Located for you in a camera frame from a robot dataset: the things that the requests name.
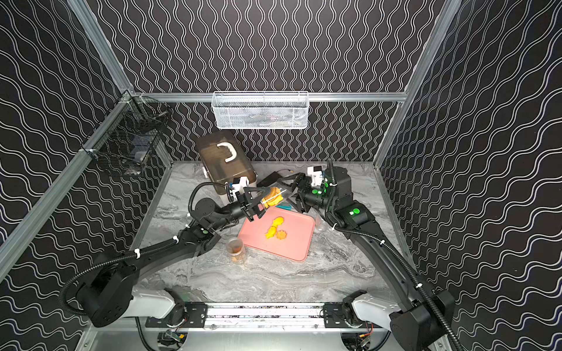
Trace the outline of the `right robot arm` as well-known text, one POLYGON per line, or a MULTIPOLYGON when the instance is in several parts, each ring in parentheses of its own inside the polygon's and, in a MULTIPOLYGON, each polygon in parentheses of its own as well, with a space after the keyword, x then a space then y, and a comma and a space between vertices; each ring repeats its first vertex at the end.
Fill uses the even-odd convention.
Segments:
POLYGON ((437 290, 406 260, 382 231, 376 217, 355 200, 345 168, 328 162, 325 168, 281 177, 274 186, 301 213, 316 209, 335 231, 365 254, 391 288, 397 307, 391 309, 363 290, 343 303, 343 321, 351 326, 371 322, 386 329, 404 350, 425 350, 442 337, 453 350, 462 345, 452 328, 455 300, 437 290))

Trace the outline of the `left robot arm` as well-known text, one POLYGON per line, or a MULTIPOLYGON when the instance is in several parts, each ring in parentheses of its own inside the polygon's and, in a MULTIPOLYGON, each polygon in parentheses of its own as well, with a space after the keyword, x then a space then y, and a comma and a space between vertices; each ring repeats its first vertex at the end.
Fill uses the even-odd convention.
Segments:
POLYGON ((235 200, 219 206, 209 197, 188 201, 192 221, 173 238, 122 254, 102 254, 95 264, 67 280, 58 296, 63 311, 88 317, 96 327, 108 326, 132 306, 138 281, 182 260, 201 256, 220 239, 220 231, 240 219, 265 215, 272 187, 247 187, 235 200))

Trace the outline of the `yellow cookie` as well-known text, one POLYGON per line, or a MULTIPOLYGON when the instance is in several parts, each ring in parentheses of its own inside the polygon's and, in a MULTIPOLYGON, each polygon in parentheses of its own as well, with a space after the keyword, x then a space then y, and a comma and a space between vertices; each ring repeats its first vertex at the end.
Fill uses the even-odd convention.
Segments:
POLYGON ((276 219, 274 219, 274 221, 272 222, 272 226, 273 227, 279 227, 283 223, 284 223, 284 218, 280 216, 280 217, 277 217, 276 219))
POLYGON ((266 233, 266 238, 267 239, 274 238, 276 234, 277 234, 277 228, 275 226, 271 226, 266 233))
POLYGON ((285 232, 283 230, 277 232, 277 238, 279 240, 286 239, 286 237, 287 237, 287 232, 285 232))

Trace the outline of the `clear jar yellow cookies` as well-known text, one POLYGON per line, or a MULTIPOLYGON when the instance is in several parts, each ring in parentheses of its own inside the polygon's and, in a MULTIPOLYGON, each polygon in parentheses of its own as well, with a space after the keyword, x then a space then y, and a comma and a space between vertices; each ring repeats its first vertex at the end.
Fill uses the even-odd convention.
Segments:
POLYGON ((314 219, 315 219, 315 226, 318 230, 321 230, 326 227, 326 221, 320 212, 317 211, 314 212, 314 219))

